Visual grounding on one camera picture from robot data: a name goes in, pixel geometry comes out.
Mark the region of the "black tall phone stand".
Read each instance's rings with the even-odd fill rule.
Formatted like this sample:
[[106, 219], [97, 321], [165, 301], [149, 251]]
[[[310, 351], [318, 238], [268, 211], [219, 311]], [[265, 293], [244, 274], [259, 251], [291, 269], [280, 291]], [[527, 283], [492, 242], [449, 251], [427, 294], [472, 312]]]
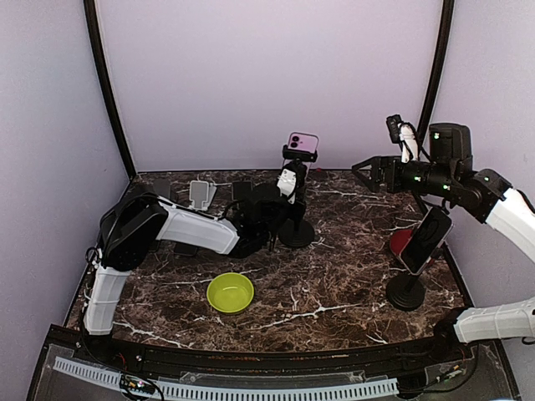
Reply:
[[[298, 167], [299, 178], [296, 200], [306, 202], [305, 196], [307, 175], [304, 175], [302, 166], [296, 166]], [[278, 239], [280, 242], [293, 249], [304, 248], [310, 245], [313, 242], [314, 237], [314, 228], [308, 221], [304, 219], [304, 217], [299, 226], [291, 220], [286, 220], [286, 222], [278, 230]]]

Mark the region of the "black folding phone stand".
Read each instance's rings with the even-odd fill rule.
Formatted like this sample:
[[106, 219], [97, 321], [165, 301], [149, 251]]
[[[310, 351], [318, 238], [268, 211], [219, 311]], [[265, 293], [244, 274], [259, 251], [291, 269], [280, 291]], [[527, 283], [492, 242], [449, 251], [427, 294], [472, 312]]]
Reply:
[[250, 180], [232, 182], [232, 201], [238, 206], [253, 204], [253, 183]]

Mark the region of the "pink phone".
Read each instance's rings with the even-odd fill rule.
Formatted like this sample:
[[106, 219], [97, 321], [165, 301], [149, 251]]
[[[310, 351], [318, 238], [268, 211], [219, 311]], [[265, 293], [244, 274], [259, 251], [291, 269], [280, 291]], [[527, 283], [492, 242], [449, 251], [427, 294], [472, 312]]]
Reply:
[[287, 165], [299, 165], [307, 175], [309, 168], [318, 158], [319, 137], [313, 134], [293, 132], [283, 147], [283, 168], [280, 175], [288, 169]]

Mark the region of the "white folding phone stand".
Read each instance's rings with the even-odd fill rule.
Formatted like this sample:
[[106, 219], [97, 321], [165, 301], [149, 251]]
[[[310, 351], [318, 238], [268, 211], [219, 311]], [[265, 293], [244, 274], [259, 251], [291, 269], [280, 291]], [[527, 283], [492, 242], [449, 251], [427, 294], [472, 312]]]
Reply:
[[192, 180], [189, 186], [189, 208], [207, 211], [215, 197], [217, 186], [204, 180]]

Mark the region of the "green bowl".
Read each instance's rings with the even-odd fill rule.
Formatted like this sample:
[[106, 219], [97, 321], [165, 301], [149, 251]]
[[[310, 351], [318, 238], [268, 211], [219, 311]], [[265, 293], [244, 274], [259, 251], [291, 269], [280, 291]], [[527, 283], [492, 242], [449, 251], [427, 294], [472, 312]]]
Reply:
[[227, 272], [215, 277], [208, 285], [206, 298], [218, 312], [236, 314], [245, 310], [254, 298], [250, 279], [241, 273]]

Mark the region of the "purple edged phone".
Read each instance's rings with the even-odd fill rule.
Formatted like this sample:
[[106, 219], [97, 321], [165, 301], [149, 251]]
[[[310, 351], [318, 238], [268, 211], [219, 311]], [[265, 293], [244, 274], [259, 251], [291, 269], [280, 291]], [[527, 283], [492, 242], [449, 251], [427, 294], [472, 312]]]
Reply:
[[175, 244], [173, 252], [175, 255], [178, 256], [194, 257], [197, 254], [198, 250], [198, 246], [177, 242]]

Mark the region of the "grey small phone stand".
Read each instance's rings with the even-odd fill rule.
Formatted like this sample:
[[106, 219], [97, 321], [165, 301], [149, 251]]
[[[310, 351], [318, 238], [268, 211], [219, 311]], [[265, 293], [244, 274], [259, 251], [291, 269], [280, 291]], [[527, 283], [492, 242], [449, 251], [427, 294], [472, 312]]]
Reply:
[[163, 198], [171, 199], [171, 183], [165, 179], [157, 179], [152, 183], [154, 192]]

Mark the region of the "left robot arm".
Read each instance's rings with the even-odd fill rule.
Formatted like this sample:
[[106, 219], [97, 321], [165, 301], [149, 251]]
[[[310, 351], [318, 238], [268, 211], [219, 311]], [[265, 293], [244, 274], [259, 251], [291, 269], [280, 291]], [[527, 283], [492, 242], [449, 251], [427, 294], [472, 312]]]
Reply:
[[128, 195], [100, 220], [96, 246], [86, 261], [96, 270], [82, 327], [89, 334], [84, 348], [100, 364], [118, 357], [117, 344], [108, 339], [115, 309], [127, 277], [139, 267], [157, 241], [172, 241], [245, 258], [275, 241], [288, 221], [298, 226], [306, 202], [295, 190], [284, 194], [275, 185], [257, 185], [241, 200], [211, 216], [180, 206], [150, 190]]

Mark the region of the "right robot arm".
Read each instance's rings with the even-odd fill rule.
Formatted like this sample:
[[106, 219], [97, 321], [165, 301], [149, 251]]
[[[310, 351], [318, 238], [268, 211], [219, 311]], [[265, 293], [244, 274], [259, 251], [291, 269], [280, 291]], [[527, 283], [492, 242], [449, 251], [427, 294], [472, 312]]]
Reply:
[[[398, 115], [387, 119], [390, 139], [402, 149], [399, 156], [374, 156], [352, 167], [369, 190], [384, 185], [389, 193], [412, 191], [440, 197], [459, 206], [482, 224], [500, 232], [529, 259], [534, 258], [534, 208], [523, 192], [495, 170], [473, 170], [471, 132], [462, 124], [434, 123], [429, 127], [430, 153], [419, 160], [409, 124]], [[459, 343], [484, 339], [534, 336], [534, 300], [495, 307], [465, 307], [449, 312], [435, 326], [436, 337], [426, 354], [445, 362]]]

